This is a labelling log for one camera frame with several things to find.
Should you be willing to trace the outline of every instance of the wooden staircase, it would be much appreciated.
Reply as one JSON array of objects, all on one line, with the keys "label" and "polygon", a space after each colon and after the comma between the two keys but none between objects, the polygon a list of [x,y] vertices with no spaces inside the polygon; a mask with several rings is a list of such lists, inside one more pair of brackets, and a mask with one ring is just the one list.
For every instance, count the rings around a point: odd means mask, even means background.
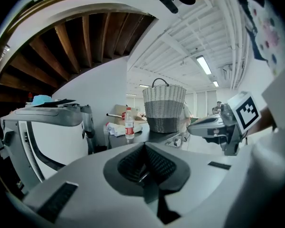
[{"label": "wooden staircase", "polygon": [[52,96],[78,75],[129,55],[153,20],[136,13],[97,13],[33,38],[0,73],[0,117],[24,107],[29,92]]}]

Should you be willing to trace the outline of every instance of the white ceiling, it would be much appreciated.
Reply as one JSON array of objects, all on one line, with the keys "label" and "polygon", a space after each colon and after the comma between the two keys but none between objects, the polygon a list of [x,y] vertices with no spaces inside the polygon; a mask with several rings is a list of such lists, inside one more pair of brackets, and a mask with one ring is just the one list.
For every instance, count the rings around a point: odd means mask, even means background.
[{"label": "white ceiling", "polygon": [[[236,21],[240,18],[240,23],[244,24],[243,14],[236,16],[231,2],[198,0],[192,6],[177,2],[179,19],[168,29],[163,28],[160,36],[154,38],[147,50],[142,51],[138,60],[128,67],[127,93],[142,96],[144,88],[139,87],[139,84],[151,85],[158,77],[185,87],[187,93],[214,89],[214,80],[218,81],[220,87],[230,87],[232,66],[235,69],[236,87],[247,60],[248,40],[245,27],[242,26],[241,31],[238,31]],[[241,45],[238,44],[239,34],[243,38]],[[232,46],[230,37],[235,38],[235,46]],[[201,55],[212,74],[206,75],[197,63],[196,57]]]}]

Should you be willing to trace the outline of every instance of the wicker basket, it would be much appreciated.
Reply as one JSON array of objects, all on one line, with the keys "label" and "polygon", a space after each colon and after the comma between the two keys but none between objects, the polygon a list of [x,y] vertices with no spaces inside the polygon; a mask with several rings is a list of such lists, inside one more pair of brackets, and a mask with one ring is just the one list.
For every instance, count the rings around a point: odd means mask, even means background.
[{"label": "wicker basket", "polygon": [[157,133],[175,133],[179,130],[181,109],[186,89],[178,85],[154,86],[142,91],[150,130]]}]

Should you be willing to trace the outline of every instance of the fluorescent light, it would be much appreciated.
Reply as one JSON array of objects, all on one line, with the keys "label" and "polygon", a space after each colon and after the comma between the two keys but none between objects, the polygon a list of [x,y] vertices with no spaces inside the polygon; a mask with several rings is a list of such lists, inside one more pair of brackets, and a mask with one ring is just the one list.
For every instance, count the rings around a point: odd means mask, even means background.
[{"label": "fluorescent light", "polygon": [[213,83],[214,83],[215,87],[218,87],[218,86],[219,86],[219,84],[218,84],[217,81],[213,81]]},{"label": "fluorescent light", "polygon": [[204,69],[205,73],[208,75],[208,74],[211,74],[211,70],[204,58],[204,56],[199,56],[196,58],[196,60],[199,62],[199,64],[201,65],[201,67]]}]

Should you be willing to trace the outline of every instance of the ceiling light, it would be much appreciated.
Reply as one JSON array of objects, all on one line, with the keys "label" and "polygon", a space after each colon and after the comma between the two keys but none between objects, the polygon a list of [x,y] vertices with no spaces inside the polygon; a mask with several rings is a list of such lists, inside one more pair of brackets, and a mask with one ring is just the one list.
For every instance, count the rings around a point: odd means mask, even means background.
[{"label": "ceiling light", "polygon": [[204,58],[204,56],[199,56],[196,58],[196,60],[199,62],[199,64],[201,65],[201,67],[204,69],[205,73],[208,75],[208,74],[211,74],[211,70]]}]

